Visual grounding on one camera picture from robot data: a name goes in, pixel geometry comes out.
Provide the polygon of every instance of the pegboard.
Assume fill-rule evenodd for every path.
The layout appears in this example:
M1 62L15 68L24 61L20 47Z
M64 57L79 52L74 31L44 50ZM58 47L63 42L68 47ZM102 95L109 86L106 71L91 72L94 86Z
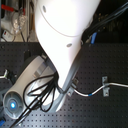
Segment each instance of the pegboard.
M0 75L5 69L18 73L24 62L24 52L41 55L39 43L0 43ZM127 44L85 44L83 60L76 77L78 90L90 93L102 86L102 77L109 82L128 84ZM0 89L11 87L7 80L0 80ZM14 121L5 115L8 128ZM73 93L57 113L33 111L23 122L22 128L127 128L128 89L110 87L110 96L104 98L102 90L92 97Z

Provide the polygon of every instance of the black cable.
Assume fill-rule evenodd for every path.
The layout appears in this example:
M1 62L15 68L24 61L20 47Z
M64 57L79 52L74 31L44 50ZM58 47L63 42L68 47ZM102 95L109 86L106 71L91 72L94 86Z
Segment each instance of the black cable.
M22 31L21 31L21 36L22 36L23 42L25 42L25 39L24 39Z
M14 41L15 41L15 39L16 39L16 36L14 36L14 39L13 39L13 41L12 41L12 42L14 42Z
M52 105L53 105L53 102L54 102L54 95L55 95L55 89L56 89L56 86L55 86L55 84L54 84L54 79L52 79L52 80L50 80L49 82L46 83L46 84L48 84L48 85L47 85L47 87L45 88L45 90L44 90L43 92L41 92L41 94L38 94L37 96L35 95L36 98L30 103L29 106L26 104L26 101L25 101L25 91L26 91L26 89L27 89L33 82L36 82L37 80L40 80L40 79L49 78L49 77L54 77L54 75L43 76L43 77L37 78L37 79L31 81L31 82L26 86L26 88L24 89L24 92L23 92L23 101L24 101L24 103L25 103L25 105L26 105L26 109L25 109L25 111L21 114L21 116L13 123L13 125L11 126L11 128L14 127L14 126L17 126L19 123L21 123L21 122L31 113L32 110L38 109L38 108L40 107L43 112L48 112L48 111L51 109L51 107L52 107ZM47 97L50 95L50 93L51 93L52 90L53 90L53 98L52 98L51 105L50 105L50 107L49 107L47 110L43 110L41 106L43 105L43 103L45 102L45 100L47 99Z
M8 42L6 39L4 39L3 37L1 37L1 39L3 39L5 42Z
M116 11L111 13L109 16L107 16L102 21L96 24L92 24L89 28L87 28L84 31L83 36L82 36L82 41L85 43L86 40L89 39L93 33L98 32L98 30L104 27L107 23L121 16L127 9L128 9L128 2L126 2L124 5L122 5Z

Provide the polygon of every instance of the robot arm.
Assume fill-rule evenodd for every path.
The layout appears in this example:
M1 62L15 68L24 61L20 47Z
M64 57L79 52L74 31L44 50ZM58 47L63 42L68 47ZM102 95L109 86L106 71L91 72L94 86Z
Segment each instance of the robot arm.
M64 92L71 86L80 65L81 37L84 30L89 27L99 3L100 0L38 0L37 2L36 34L42 48L56 68L58 73L56 83ZM27 105L34 100L35 97L30 98L27 95L29 92L54 79L50 77L42 79L41 82L35 81L26 89L31 81L54 74L54 70L39 56L32 58L26 65L15 85L4 97L5 112L13 119L18 119L25 111L24 100ZM49 112L58 111L65 98L66 94L60 93L56 88L54 102ZM43 105L48 106L50 103L49 96Z

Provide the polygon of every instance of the gray metal bracket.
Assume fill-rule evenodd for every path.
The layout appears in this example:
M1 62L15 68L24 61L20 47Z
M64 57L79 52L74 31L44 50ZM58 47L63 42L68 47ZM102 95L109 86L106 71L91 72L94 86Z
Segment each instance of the gray metal bracket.
M72 94L73 94L74 90L76 89L76 86L77 86L78 83L79 83L79 81L76 78L74 78L72 80L72 85L67 91L68 96L70 96L70 97L72 96Z
M108 97L110 88L108 87L109 83L108 83L108 77L107 76L102 77L102 85L104 86L104 88L103 88L103 96L104 97Z

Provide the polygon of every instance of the wire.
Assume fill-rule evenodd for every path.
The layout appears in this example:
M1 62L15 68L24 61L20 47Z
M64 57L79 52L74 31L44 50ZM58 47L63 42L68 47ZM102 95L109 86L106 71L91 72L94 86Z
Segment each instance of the wire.
M124 84L117 84L117 83L106 83L107 86L119 86L119 87L125 87L128 88L128 85L124 85ZM94 91L93 93L90 94L83 94L81 92L79 92L78 90L75 89L75 92L83 97L89 97L92 96L94 94L96 94L97 92L99 92L101 89L105 88L105 86L101 86L99 89L97 89L96 91Z
M100 88L98 88L96 91L94 91L93 93L90 93L90 94L82 94L81 92L79 92L78 90L75 89L75 92L81 96L84 96L84 97L89 97L89 96L92 96L94 94L96 94L97 92L99 92L101 89L103 89L104 86L101 86Z
M49 82L45 83L44 85L32 90L31 92L29 92L27 94L27 96L35 96L36 98L29 104L27 105L26 101L25 101L25 93L26 93L26 90L27 88L34 82L40 80L40 79L44 79L44 78L52 78ZM36 110L38 108L40 108L43 112L48 112L52 105L53 105L53 102L54 102L54 96L55 96L55 89L56 89L56 85L54 84L54 74L53 75L49 75L49 76L43 76L43 77L40 77L40 78L37 78L33 81L31 81L30 83L27 84L27 86L25 87L24 89L24 92L23 92L23 101L24 101L24 104L26 106L26 109L24 110L24 112L20 115L20 117L13 123L13 125L11 126L14 127L14 126L17 126L19 123L21 123L30 113L32 110ZM32 95L32 93L36 92L37 90L43 88L43 87L46 87L44 89L44 91L42 91L40 94L35 94L35 95ZM50 95L50 93L52 92L53 90L53 97L52 97L52 102L49 106L49 108L47 110L43 110L42 108L42 105L43 103L45 102L45 100L48 98L48 96Z
M21 33L21 37L22 37L22 39L23 39L23 42L25 42L25 39L24 39L24 36L23 36L22 31L21 31L20 33Z
M124 84L109 83L109 85L113 85L113 86L119 86L119 87L125 87L125 88L128 88L128 85L124 85Z
M12 41L12 42L14 42L14 41L15 41L15 39L16 39L16 36L14 36L14 39L13 39L13 41Z
M5 42L8 42L6 39L4 39L3 37L1 37L1 39L3 39Z
M95 23L95 24L93 22L92 25L84 31L83 36L82 36L83 42L85 43L86 40L89 39L89 37L93 33L98 32L98 30L103 28L107 23L109 23L110 21L112 21L112 20L118 18L119 16L121 16L127 9L128 9L128 2L126 2L124 5L122 5L116 11L111 13L109 16L107 16L102 21L100 21L98 23Z

